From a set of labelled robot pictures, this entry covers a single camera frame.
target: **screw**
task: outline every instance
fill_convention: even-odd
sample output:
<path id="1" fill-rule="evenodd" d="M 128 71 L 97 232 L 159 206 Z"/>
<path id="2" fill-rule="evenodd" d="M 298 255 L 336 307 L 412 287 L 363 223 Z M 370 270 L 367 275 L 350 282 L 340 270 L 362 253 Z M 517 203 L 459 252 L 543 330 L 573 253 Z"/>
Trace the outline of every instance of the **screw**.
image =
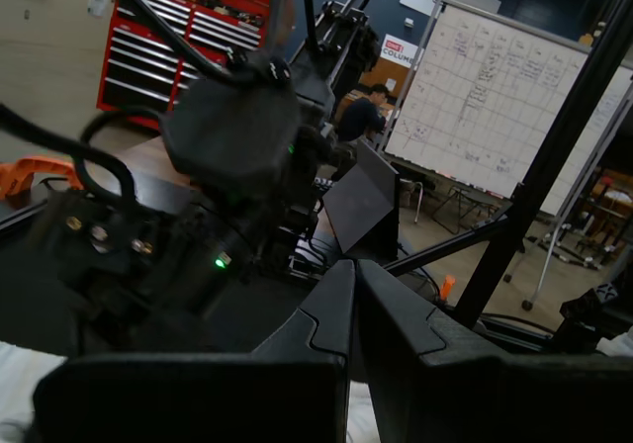
<path id="1" fill-rule="evenodd" d="M 143 242 L 135 238 L 132 241 L 132 250 L 134 252 L 142 253 L 143 255 L 151 255 L 154 250 L 154 247 L 149 242 Z"/>
<path id="2" fill-rule="evenodd" d="M 70 217 L 66 219 L 66 225 L 70 230 L 74 230 L 76 232 L 83 226 L 83 223 L 81 223 L 81 221 L 76 217 Z"/>
<path id="3" fill-rule="evenodd" d="M 99 242 L 103 242 L 108 238 L 108 232 L 98 225 L 92 227 L 90 229 L 90 233 L 92 234 L 92 237 Z"/>

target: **whiteboard stand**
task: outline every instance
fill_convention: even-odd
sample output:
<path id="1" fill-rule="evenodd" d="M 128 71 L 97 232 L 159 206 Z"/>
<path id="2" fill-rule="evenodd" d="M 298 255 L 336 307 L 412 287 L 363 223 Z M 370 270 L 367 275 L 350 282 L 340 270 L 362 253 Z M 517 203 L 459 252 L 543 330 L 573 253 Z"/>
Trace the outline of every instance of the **whiteboard stand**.
<path id="1" fill-rule="evenodd" d="M 525 253 L 521 255 L 521 257 L 514 263 L 514 265 L 512 265 L 510 271 L 503 277 L 503 280 L 509 283 L 512 279 L 512 275 L 514 275 L 519 265 L 524 260 L 525 256 L 531 253 L 531 251 L 534 250 L 535 248 L 538 248 L 541 243 L 549 240 L 549 247 L 547 249 L 547 255 L 545 257 L 545 264 L 543 265 L 541 277 L 539 279 L 538 285 L 536 289 L 534 290 L 534 293 L 532 294 L 531 298 L 529 300 L 524 300 L 523 303 L 521 304 L 524 310 L 530 311 L 534 307 L 534 303 L 538 299 L 543 289 L 543 285 L 545 283 L 545 275 L 547 273 L 547 269 L 549 267 L 549 263 L 552 258 L 552 255 L 554 254 L 554 247 L 558 245 L 558 238 L 561 234 L 561 231 L 565 228 L 569 228 L 569 225 L 566 224 L 567 218 L 569 217 L 574 206 L 576 205 L 578 198 L 583 193 L 583 190 L 585 189 L 585 186 L 587 185 L 589 178 L 593 174 L 593 171 L 597 167 L 598 162 L 600 161 L 600 159 L 606 152 L 606 149 L 609 147 L 609 145 L 615 138 L 615 135 L 617 134 L 617 131 L 622 125 L 622 122 L 624 122 L 624 120 L 628 116 L 629 111 L 631 110 L 632 104 L 633 104 L 633 83 L 629 86 L 628 90 L 626 91 L 626 94 L 624 94 L 624 97 L 620 101 L 620 104 L 618 105 L 617 110 L 611 117 L 611 120 L 609 121 L 606 129 L 604 129 L 604 132 L 602 133 L 600 140 L 595 145 L 595 148 L 591 152 L 591 155 L 583 168 L 582 174 L 580 174 L 578 178 L 576 179 L 574 187 L 572 188 L 569 195 L 567 196 L 565 203 L 563 204 L 563 208 L 561 209 L 561 212 L 555 217 L 554 222 L 552 223 L 552 226 L 543 235 L 541 235 L 540 237 L 537 237 L 537 239 L 531 244 L 531 246 L 525 250 Z"/>

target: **white cloth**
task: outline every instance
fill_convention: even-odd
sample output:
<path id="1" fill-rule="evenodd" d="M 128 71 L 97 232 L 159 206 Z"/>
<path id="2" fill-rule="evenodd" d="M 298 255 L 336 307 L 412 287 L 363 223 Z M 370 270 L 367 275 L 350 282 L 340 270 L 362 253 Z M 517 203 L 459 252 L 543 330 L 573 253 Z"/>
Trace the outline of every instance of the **white cloth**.
<path id="1" fill-rule="evenodd" d="M 19 429 L 27 428 L 33 418 L 36 385 L 64 360 L 0 342 L 0 442 L 21 441 Z"/>
<path id="2" fill-rule="evenodd" d="M 633 357 L 633 327 L 626 334 L 620 334 L 611 340 L 600 339 L 595 349 L 610 357 Z"/>
<path id="3" fill-rule="evenodd" d="M 369 387 L 353 381 L 347 408 L 347 443 L 380 443 Z"/>

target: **black metal frame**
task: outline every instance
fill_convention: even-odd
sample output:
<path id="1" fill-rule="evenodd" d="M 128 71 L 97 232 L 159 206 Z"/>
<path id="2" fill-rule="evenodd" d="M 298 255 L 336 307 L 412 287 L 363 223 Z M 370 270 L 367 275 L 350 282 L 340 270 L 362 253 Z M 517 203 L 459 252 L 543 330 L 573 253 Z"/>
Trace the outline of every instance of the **black metal frame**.
<path id="1" fill-rule="evenodd" d="M 484 240 L 490 244 L 455 307 L 453 317 L 473 327 L 495 291 L 525 233 L 536 218 L 584 126 L 633 42 L 633 0 L 620 0 L 591 50 L 572 90 L 547 133 L 505 216 L 428 247 L 386 269 L 395 276 Z"/>

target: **drawer handle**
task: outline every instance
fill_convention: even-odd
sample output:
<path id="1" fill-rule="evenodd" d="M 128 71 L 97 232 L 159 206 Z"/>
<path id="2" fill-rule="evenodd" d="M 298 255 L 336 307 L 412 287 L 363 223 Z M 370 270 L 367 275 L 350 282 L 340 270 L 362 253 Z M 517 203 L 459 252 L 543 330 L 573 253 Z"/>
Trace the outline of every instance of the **drawer handle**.
<path id="1" fill-rule="evenodd" d="M 135 92 L 138 92 L 139 94 L 143 94 L 143 95 L 146 95 L 148 97 L 153 97 L 154 99 L 162 100 L 163 102 L 167 102 L 167 103 L 169 102 L 169 97 L 165 97 L 164 95 L 157 94 L 155 92 L 152 92 L 151 90 L 141 89 L 140 87 L 136 87 L 135 85 L 127 84 L 127 83 L 122 82 L 120 80 L 113 79 L 112 77 L 106 77 L 106 82 L 110 82 L 112 84 L 119 85 L 119 86 L 124 87 L 126 89 L 134 90 Z"/>

